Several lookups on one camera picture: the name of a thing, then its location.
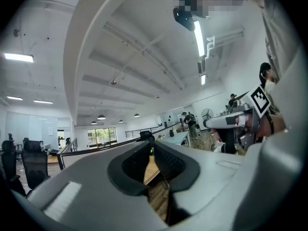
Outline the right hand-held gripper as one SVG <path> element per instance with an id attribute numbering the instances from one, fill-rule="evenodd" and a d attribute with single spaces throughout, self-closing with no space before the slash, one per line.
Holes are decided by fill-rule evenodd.
<path id="1" fill-rule="evenodd" d="M 223 142 L 233 142 L 241 145 L 244 150 L 254 144 L 263 116 L 268 115 L 271 103 L 260 85 L 255 86 L 241 99 L 235 100 L 231 112 L 227 115 L 206 119 L 206 128 L 222 129 L 220 138 Z M 246 125 L 236 126 L 236 117 L 246 115 Z"/>

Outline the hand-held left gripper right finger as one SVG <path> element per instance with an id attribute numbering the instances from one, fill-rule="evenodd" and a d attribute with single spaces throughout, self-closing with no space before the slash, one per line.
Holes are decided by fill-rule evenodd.
<path id="1" fill-rule="evenodd" d="M 164 231 L 231 231 L 237 195 L 224 194 L 243 156 L 156 142 L 154 158 L 169 183 Z"/>

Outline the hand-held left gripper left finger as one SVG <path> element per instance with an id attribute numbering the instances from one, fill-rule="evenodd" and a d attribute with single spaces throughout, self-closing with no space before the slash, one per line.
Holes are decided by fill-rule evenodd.
<path id="1" fill-rule="evenodd" d="M 85 156 L 40 184 L 26 211 L 45 231 L 162 230 L 143 183 L 148 162 L 145 141 Z"/>

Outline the person's right hand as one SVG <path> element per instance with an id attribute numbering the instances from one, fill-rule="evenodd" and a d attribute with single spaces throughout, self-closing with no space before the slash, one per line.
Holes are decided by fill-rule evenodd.
<path id="1" fill-rule="evenodd" d="M 246 115 L 239 115 L 235 118 L 235 124 L 237 127 L 242 127 L 246 125 Z"/>

